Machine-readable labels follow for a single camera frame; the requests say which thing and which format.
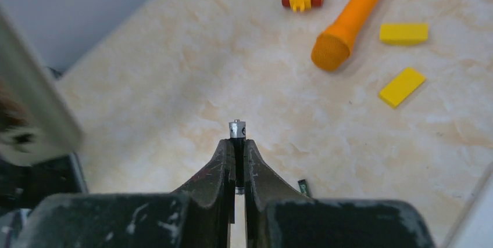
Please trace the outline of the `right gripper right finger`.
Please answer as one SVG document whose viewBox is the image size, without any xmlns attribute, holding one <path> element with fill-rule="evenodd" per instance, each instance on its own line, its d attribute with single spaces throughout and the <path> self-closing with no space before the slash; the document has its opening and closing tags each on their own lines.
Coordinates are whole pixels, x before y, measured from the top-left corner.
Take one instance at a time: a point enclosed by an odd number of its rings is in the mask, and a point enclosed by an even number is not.
<svg viewBox="0 0 493 248">
<path fill-rule="evenodd" d="M 424 218 L 401 200 L 314 199 L 244 146 L 248 247 L 434 247 Z"/>
</svg>

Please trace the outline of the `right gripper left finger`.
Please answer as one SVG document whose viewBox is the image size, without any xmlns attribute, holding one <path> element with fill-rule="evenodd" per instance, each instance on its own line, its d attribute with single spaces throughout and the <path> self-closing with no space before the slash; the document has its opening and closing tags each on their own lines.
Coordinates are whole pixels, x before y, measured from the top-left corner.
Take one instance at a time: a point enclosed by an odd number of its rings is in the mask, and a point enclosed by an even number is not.
<svg viewBox="0 0 493 248">
<path fill-rule="evenodd" d="M 29 215 L 14 247 L 229 247 L 234 144 L 170 193 L 56 194 Z"/>
</svg>

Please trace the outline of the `green battery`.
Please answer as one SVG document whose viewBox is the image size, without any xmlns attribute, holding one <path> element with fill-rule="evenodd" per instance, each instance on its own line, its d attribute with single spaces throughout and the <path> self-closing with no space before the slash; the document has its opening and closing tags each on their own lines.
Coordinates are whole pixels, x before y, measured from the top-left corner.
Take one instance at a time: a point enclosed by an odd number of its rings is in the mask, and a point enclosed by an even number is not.
<svg viewBox="0 0 493 248">
<path fill-rule="evenodd" d="M 312 197 L 312 194 L 311 194 L 311 191 L 310 191 L 310 188 L 309 188 L 309 185 L 308 185 L 308 182 L 307 180 L 305 179 L 301 179 L 298 181 L 298 186 L 299 186 L 299 190 L 300 192 L 307 196 L 307 197 Z"/>
</svg>

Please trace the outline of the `white air conditioner remote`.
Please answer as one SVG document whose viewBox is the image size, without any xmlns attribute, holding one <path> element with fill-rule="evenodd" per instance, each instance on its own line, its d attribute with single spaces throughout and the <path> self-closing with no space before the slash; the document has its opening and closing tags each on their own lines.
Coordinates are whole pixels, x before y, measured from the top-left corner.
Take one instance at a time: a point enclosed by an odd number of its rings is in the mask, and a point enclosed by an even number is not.
<svg viewBox="0 0 493 248">
<path fill-rule="evenodd" d="M 75 152 L 83 132 L 49 69 L 1 12 L 1 159 L 30 166 Z"/>
</svg>

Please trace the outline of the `white remote with dark screen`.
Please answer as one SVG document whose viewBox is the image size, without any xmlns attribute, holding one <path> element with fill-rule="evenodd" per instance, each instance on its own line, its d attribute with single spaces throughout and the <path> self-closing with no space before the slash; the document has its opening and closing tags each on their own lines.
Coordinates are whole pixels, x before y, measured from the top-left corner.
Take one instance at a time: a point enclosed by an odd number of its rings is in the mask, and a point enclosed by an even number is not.
<svg viewBox="0 0 493 248">
<path fill-rule="evenodd" d="M 492 166 L 479 180 L 442 247 L 492 247 Z"/>
</svg>

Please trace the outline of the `yellow block lower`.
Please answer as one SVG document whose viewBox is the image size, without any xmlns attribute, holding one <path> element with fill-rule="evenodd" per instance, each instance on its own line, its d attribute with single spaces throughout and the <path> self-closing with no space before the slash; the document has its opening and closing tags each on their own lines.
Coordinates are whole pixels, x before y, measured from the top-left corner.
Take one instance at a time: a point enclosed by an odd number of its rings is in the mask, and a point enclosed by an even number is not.
<svg viewBox="0 0 493 248">
<path fill-rule="evenodd" d="M 426 81 L 426 77 L 411 67 L 402 70 L 378 94 L 378 97 L 396 109 L 415 90 Z"/>
</svg>

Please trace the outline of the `yellow block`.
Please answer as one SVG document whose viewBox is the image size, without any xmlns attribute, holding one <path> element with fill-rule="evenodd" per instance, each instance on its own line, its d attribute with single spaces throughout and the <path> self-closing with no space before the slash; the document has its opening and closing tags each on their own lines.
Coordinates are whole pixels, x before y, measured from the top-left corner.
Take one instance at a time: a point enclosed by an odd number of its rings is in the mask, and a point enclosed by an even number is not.
<svg viewBox="0 0 493 248">
<path fill-rule="evenodd" d="M 378 97 L 396 109 L 415 90 L 426 81 L 426 77 L 411 67 L 402 70 L 378 94 Z"/>
<path fill-rule="evenodd" d="M 411 46 L 428 40 L 427 23 L 385 23 L 380 27 L 379 39 L 388 45 Z"/>
</svg>

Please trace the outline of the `yellow block upper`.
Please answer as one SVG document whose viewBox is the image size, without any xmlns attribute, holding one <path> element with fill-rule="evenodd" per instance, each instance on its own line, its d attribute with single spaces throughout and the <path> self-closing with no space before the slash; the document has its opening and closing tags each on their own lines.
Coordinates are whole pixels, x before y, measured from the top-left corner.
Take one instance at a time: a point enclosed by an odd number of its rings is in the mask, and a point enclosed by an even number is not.
<svg viewBox="0 0 493 248">
<path fill-rule="evenodd" d="M 385 23 L 380 27 L 379 39 L 388 45 L 411 46 L 428 40 L 427 23 Z"/>
</svg>

